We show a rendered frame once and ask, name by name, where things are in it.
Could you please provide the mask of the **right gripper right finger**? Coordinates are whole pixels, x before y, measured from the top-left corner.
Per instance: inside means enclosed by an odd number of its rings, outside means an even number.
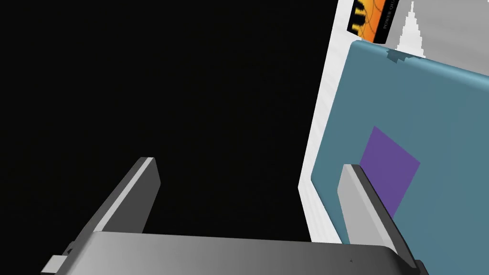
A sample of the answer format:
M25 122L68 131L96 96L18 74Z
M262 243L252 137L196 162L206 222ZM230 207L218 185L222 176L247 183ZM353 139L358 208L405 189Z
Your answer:
M337 193L350 243L388 247L411 268L418 268L406 241L360 165L343 165Z

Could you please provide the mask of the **blue book with purple square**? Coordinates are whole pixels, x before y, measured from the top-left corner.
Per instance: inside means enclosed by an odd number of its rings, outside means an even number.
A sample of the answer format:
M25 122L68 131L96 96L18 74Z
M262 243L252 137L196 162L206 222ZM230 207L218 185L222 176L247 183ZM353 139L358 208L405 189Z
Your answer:
M343 243L337 189L374 130L419 166L393 215L430 275L489 275L489 76L354 41L311 181Z

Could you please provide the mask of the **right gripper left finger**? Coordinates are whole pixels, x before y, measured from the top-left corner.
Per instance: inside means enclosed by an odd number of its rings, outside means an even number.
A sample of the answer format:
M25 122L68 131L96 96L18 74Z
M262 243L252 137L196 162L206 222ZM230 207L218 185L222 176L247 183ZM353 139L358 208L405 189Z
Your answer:
M142 233L160 185L156 159L139 158L75 242L86 241L93 232Z

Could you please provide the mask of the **orange and black book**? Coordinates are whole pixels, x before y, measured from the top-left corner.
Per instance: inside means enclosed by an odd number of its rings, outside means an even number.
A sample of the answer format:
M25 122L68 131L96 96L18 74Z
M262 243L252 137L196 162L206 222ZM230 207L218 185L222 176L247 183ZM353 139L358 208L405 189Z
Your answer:
M353 0L347 31L363 40L385 44L399 0Z

